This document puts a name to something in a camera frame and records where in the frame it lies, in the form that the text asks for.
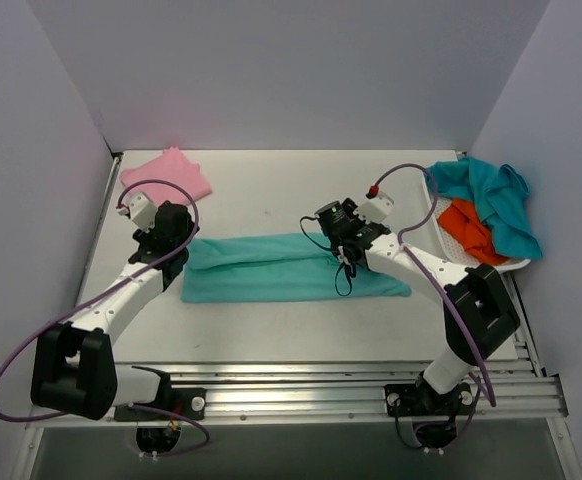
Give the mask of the mint green t-shirt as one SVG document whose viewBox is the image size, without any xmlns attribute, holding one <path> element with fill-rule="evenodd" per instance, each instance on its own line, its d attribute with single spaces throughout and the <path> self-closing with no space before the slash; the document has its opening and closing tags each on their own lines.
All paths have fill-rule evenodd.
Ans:
<svg viewBox="0 0 582 480">
<path fill-rule="evenodd" d="M 318 247 L 321 242 L 317 233 L 196 238 L 188 246 L 181 300 L 275 303 L 411 295 L 400 280 L 341 264 Z"/>
</svg>

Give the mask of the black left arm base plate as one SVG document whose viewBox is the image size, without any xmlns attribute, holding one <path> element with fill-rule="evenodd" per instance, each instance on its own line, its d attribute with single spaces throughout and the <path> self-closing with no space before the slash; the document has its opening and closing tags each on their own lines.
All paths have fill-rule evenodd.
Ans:
<svg viewBox="0 0 582 480">
<path fill-rule="evenodd" d="M 203 420 L 206 408 L 206 390 L 204 388 L 162 388 L 155 400 L 144 402 L 142 406 L 161 410 L 153 411 L 133 409 L 129 406 L 117 406 L 114 420 L 118 422 L 150 422 L 170 419 L 167 412 L 184 416 L 191 420 Z"/>
</svg>

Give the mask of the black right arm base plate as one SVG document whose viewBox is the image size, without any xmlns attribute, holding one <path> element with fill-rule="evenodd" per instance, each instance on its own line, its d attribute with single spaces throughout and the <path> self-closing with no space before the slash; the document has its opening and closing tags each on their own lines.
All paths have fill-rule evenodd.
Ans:
<svg viewBox="0 0 582 480">
<path fill-rule="evenodd" d="M 437 393 L 426 382 L 387 384 L 383 390 L 387 414 L 391 417 L 467 415 L 474 401 L 467 383 L 445 394 Z"/>
</svg>

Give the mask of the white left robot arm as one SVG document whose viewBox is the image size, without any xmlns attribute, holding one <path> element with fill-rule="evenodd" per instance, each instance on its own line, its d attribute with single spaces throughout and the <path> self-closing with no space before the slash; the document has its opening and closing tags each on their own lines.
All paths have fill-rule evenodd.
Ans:
<svg viewBox="0 0 582 480">
<path fill-rule="evenodd" d="M 92 420 L 131 404 L 150 419 L 171 411 L 169 374 L 119 366 L 113 346 L 181 274 L 188 260 L 185 243 L 197 230 L 185 206 L 165 202 L 147 230 L 134 232 L 138 248 L 113 283 L 113 292 L 38 337 L 30 389 L 34 405 Z"/>
</svg>

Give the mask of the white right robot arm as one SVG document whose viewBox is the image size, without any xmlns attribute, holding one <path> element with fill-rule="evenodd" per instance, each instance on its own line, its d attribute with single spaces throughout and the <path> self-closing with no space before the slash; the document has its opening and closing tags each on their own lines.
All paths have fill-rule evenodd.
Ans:
<svg viewBox="0 0 582 480">
<path fill-rule="evenodd" d="M 473 370 L 487 377 L 486 361 L 516 333 L 520 318 L 494 267 L 452 263 L 410 245 L 403 230 L 395 233 L 383 224 L 392 207 L 382 196 L 362 205 L 347 198 L 323 206 L 315 218 L 348 275 L 363 268 L 442 302 L 446 346 L 414 390 L 418 406 L 435 413 Z"/>
</svg>

